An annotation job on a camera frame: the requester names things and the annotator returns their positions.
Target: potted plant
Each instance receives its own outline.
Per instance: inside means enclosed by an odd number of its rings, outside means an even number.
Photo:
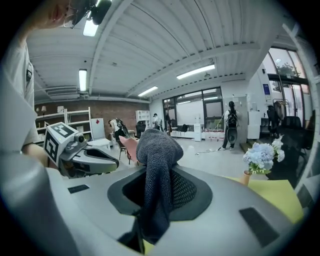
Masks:
[[[248,164],[249,170],[243,172],[241,183],[247,186],[252,174],[269,174],[274,161],[281,162],[285,158],[285,152],[281,149],[282,137],[283,135],[280,135],[271,145],[254,143],[252,148],[248,149],[243,156],[243,161]]]

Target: yellow table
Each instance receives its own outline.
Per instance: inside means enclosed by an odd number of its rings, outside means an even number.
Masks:
[[[288,180],[250,179],[248,187],[277,207],[292,223],[304,216],[299,199]]]

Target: brown vase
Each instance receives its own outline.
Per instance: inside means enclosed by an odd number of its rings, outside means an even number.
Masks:
[[[244,170],[243,171],[243,176],[240,179],[240,183],[242,183],[245,186],[248,186],[249,180],[250,180],[250,176],[251,176],[250,172],[248,170]]]

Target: ceiling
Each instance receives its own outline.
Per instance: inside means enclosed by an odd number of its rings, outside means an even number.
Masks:
[[[249,79],[282,33],[284,12],[271,1],[113,0],[95,37],[74,29],[35,31],[28,38],[35,101],[79,97],[87,69],[89,97],[136,99],[223,81]],[[177,75],[215,64],[178,80]]]

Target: brick wall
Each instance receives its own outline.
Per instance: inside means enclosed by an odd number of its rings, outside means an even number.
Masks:
[[[149,110],[149,104],[146,103],[135,103],[125,101],[101,101],[101,100],[79,100],[79,101],[65,101],[58,103],[40,104],[34,106],[34,109],[40,109],[38,115],[41,116],[41,107],[46,106],[45,115],[57,113],[58,106],[64,106],[68,111],[80,111],[86,110],[90,107],[91,118],[103,118],[104,130],[106,137],[112,132],[108,121],[114,118],[120,118],[126,125],[128,130],[136,130],[136,111],[137,110]],[[80,115],[72,117],[72,122],[82,121],[85,118]],[[50,125],[62,122],[62,118],[55,118],[46,120]],[[84,125],[84,130],[87,131],[89,128]]]

